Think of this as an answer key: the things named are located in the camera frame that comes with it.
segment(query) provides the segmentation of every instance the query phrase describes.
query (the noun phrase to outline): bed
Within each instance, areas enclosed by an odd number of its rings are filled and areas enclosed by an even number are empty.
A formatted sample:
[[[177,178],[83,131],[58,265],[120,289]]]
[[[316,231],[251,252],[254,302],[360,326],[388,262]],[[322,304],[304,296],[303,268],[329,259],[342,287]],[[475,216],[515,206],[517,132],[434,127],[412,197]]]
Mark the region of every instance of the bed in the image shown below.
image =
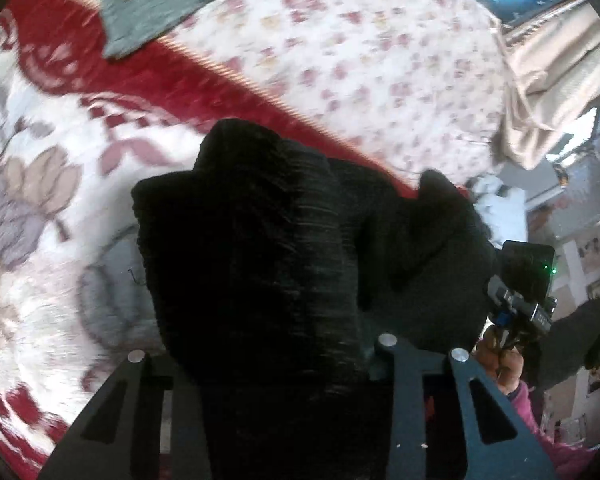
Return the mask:
[[[130,350],[161,351],[130,188],[219,118],[384,171],[493,172],[506,72],[475,0],[215,0],[118,61],[100,0],[0,13],[0,455],[36,478]]]

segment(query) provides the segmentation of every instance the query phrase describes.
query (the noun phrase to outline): small screen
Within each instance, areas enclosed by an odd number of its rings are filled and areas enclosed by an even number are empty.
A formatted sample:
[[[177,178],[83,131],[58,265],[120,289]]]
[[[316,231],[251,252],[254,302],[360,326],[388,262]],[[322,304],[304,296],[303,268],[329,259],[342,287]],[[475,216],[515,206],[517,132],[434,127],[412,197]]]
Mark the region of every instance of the small screen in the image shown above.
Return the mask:
[[[502,281],[527,302],[543,304],[555,273],[554,260],[551,246],[507,241],[502,246]]]

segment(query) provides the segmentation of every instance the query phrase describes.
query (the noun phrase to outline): bolt head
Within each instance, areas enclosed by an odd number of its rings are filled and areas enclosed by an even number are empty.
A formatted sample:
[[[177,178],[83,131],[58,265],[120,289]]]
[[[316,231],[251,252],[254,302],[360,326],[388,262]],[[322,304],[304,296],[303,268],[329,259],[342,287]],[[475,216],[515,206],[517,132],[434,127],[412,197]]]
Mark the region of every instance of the bolt head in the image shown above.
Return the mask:
[[[144,352],[142,350],[132,350],[126,358],[130,363],[139,363],[144,359]]]
[[[454,348],[451,351],[451,357],[456,361],[464,363],[469,359],[469,352],[467,352],[464,348]]]
[[[389,333],[384,333],[378,336],[378,342],[382,346],[396,346],[398,344],[398,338]]]

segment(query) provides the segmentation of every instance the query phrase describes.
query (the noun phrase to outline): black fabric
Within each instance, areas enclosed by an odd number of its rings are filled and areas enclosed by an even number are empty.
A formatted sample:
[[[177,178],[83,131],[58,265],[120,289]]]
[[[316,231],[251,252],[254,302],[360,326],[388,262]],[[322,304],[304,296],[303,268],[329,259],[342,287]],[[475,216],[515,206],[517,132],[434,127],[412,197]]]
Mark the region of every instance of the black fabric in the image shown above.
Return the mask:
[[[496,251],[435,172],[405,200],[373,170],[224,120],[192,171],[132,196],[162,338],[203,386],[216,478],[376,476],[392,404],[366,379],[379,333],[471,349],[491,307]]]
[[[581,367],[600,366],[600,299],[589,300],[523,352],[526,380],[547,390],[575,375]]]

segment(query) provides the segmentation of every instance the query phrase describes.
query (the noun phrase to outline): beige curtain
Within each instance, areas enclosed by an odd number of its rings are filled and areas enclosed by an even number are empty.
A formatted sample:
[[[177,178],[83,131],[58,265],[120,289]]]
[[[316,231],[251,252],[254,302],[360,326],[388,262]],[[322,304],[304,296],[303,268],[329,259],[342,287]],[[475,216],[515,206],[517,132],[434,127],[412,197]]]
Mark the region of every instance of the beige curtain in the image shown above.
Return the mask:
[[[510,81],[504,153],[532,170],[568,124],[600,95],[600,19],[584,0],[571,2],[504,38]]]

